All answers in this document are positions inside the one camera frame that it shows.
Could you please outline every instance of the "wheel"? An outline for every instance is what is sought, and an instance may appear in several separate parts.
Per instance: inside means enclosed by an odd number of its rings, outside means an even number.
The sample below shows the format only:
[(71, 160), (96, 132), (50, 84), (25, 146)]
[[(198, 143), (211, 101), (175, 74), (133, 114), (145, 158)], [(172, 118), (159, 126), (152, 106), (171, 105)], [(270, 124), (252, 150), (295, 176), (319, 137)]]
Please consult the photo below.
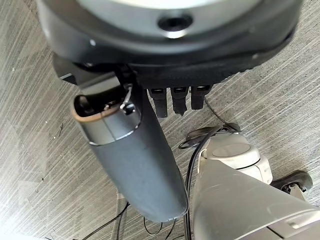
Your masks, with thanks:
[(314, 185), (309, 173), (302, 170), (294, 171), (285, 177), (273, 181), (270, 185), (276, 189), (289, 193), (290, 184), (297, 184), (303, 192), (311, 189)]

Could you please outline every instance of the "floor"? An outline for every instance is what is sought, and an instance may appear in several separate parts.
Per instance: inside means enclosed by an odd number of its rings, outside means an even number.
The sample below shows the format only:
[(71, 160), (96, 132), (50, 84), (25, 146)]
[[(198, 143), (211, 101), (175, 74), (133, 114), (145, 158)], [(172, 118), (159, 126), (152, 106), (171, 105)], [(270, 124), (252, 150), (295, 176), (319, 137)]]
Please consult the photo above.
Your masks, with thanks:
[[(319, 1), (304, 1), (286, 49), (207, 96), (269, 158), (275, 178), (297, 169), (311, 174), (314, 187), (306, 196), (314, 205), (320, 205), (319, 13)], [(81, 239), (113, 217), (116, 189), (71, 118), (78, 90), (54, 73), (35, 2), (0, 0), (0, 23), (0, 238)], [(161, 125), (183, 175), (192, 152), (179, 150), (179, 142), (217, 123), (207, 107), (183, 118), (169, 108)], [(164, 226), (148, 236), (130, 208), (125, 239), (164, 239), (171, 223)], [(92, 239), (109, 239), (110, 230)], [(182, 232), (179, 221), (172, 236)]]

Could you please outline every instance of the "power cord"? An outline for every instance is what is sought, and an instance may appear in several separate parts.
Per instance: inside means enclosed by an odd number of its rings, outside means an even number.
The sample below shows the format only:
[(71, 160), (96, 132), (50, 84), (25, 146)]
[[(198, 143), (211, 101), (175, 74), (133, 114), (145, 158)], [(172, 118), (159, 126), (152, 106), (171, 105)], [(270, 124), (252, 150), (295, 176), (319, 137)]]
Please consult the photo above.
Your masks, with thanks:
[[(108, 221), (107, 223), (103, 224), (101, 227), (97, 228), (96, 230), (94, 230), (93, 232), (91, 232), (90, 234), (88, 234), (87, 236), (85, 236), (84, 238), (82, 238), (81, 240), (87, 240), (88, 238), (90, 238), (92, 235), (96, 234), (97, 232), (99, 232), (101, 229), (105, 228), (106, 226), (110, 225), (111, 223), (113, 223), (116, 219), (118, 219), (119, 217), (122, 218), (122, 215), (124, 214), (124, 212), (127, 210), (127, 208), (130, 206), (130, 203), (127, 203), (124, 207), (124, 209), (114, 218), (112, 218), (110, 221)], [(120, 221), (121, 218), (119, 220), (119, 225), (118, 225), (118, 235), (117, 238), (119, 237), (119, 231), (120, 231)]]
[(167, 240), (167, 239), (170, 237), (170, 235), (172, 234), (172, 232), (173, 232), (173, 231), (174, 231), (174, 229), (175, 229), (176, 223), (177, 223), (177, 219), (175, 219), (175, 220), (173, 221), (173, 224), (172, 224), (171, 230), (170, 230), (170, 231), (169, 231), (169, 233), (166, 235), (166, 237), (165, 237), (165, 239), (164, 239), (164, 240)]
[(160, 233), (160, 231), (162, 230), (162, 226), (163, 226), (163, 222), (161, 222), (161, 225), (160, 225), (160, 228), (157, 232), (150, 232), (146, 226), (146, 218), (143, 217), (143, 225), (144, 225), (144, 229), (146, 230), (146, 232), (150, 235), (150, 236), (155, 236), (157, 235), (158, 233)]
[(230, 123), (228, 123), (226, 120), (224, 120), (216, 111), (215, 109), (210, 105), (210, 103), (208, 102), (207, 98), (204, 97), (204, 102), (205, 104), (208, 106), (208, 108), (211, 110), (211, 112), (221, 121), (223, 122), (225, 125), (229, 126), (230, 128), (232, 128), (235, 131), (238, 131), (239, 129), (236, 129), (234, 126), (232, 126)]
[(182, 237), (184, 237), (185, 235), (184, 234), (181, 234), (179, 236), (176, 236), (175, 238), (172, 238), (171, 240), (176, 240), (176, 239), (180, 239)]
[[(196, 147), (195, 151), (193, 152), (188, 169), (186, 172), (185, 177), (185, 189), (187, 192), (187, 197), (190, 198), (190, 188), (191, 188), (191, 179), (192, 179), (192, 172), (195, 166), (196, 159), (198, 158), (198, 155), (200, 154), (200, 151), (202, 150), (203, 146), (206, 144), (206, 142), (211, 138), (214, 134), (216, 134), (218, 131), (223, 129), (223, 126), (215, 126), (212, 127), (212, 129), (208, 132), (208, 134), (201, 140), (201, 142)], [(185, 240), (192, 240), (191, 239), (191, 223), (190, 223), (190, 210), (184, 215), (183, 217), (183, 223), (184, 223), (184, 235)]]

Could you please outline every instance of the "round opening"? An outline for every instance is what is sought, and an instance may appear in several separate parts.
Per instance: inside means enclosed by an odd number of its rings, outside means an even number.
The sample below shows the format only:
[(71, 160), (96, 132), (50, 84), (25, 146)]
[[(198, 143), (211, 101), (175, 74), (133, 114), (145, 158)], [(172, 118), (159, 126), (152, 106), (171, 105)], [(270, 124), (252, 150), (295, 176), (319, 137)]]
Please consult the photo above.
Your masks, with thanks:
[(159, 20), (158, 26), (167, 32), (177, 32), (188, 28), (193, 20), (189, 15), (177, 17), (163, 17)]

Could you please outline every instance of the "black cord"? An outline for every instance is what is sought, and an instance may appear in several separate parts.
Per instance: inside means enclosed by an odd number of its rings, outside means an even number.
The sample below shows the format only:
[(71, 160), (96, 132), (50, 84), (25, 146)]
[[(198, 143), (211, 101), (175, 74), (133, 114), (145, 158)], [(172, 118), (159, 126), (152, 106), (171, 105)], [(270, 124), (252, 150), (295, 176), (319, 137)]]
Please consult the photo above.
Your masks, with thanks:
[(118, 228), (116, 230), (116, 240), (119, 240), (119, 235), (120, 235), (120, 224), (121, 224), (121, 220), (122, 220), (123, 214), (120, 216), (119, 218), (119, 222), (118, 222)]
[[(192, 172), (195, 166), (196, 159), (198, 158), (198, 155), (200, 151), (202, 150), (203, 146), (206, 144), (206, 142), (211, 138), (215, 133), (217, 133), (219, 130), (221, 130), (223, 126), (215, 126), (212, 128), (210, 132), (201, 140), (199, 145), (196, 147), (195, 151), (193, 152), (189, 166), (186, 172), (185, 177), (185, 189), (188, 198), (190, 198), (190, 188), (191, 188), (191, 178), (192, 178)], [(184, 215), (183, 217), (183, 223), (184, 223), (184, 235), (185, 240), (191, 240), (191, 223), (190, 223), (190, 210)]]
[(171, 230), (170, 230), (170, 232), (167, 234), (167, 236), (165, 237), (164, 240), (167, 240), (167, 239), (170, 237), (170, 235), (172, 234), (172, 232), (173, 232), (174, 229), (175, 229), (176, 223), (177, 223), (177, 219), (174, 220), (174, 222), (173, 222), (173, 224), (172, 224), (172, 227), (171, 227)]
[(224, 120), (221, 116), (219, 116), (219, 114), (214, 110), (214, 108), (210, 105), (210, 103), (208, 102), (207, 98), (204, 97), (204, 102), (205, 104), (208, 106), (208, 108), (211, 110), (211, 112), (213, 112), (213, 114), (221, 121), (223, 122), (225, 125), (227, 125), (228, 127), (232, 128), (235, 131), (238, 131), (238, 129), (235, 129), (232, 125), (230, 125), (226, 120)]
[(181, 234), (179, 236), (176, 236), (175, 238), (172, 238), (171, 240), (176, 240), (176, 239), (182, 238), (184, 236), (185, 236), (184, 234)]
[(127, 202), (127, 204), (125, 205), (124, 209), (114, 218), (112, 218), (110, 221), (108, 221), (107, 223), (103, 224), (101, 227), (97, 228), (96, 230), (94, 230), (93, 232), (91, 232), (90, 234), (88, 234), (87, 236), (85, 236), (84, 238), (82, 238), (81, 240), (87, 240), (88, 238), (90, 238), (92, 235), (96, 234), (97, 232), (99, 232), (101, 229), (105, 228), (106, 226), (110, 225), (111, 223), (113, 223), (117, 218), (122, 217), (122, 215), (124, 214), (124, 212), (127, 210), (127, 208), (130, 206), (130, 203)]
[(155, 236), (157, 235), (158, 233), (160, 233), (160, 231), (162, 230), (162, 226), (163, 226), (163, 223), (161, 222), (161, 225), (160, 225), (160, 228), (157, 232), (150, 232), (146, 226), (146, 218), (143, 217), (143, 225), (144, 225), (144, 229), (146, 230), (146, 232), (150, 235), (150, 236)]

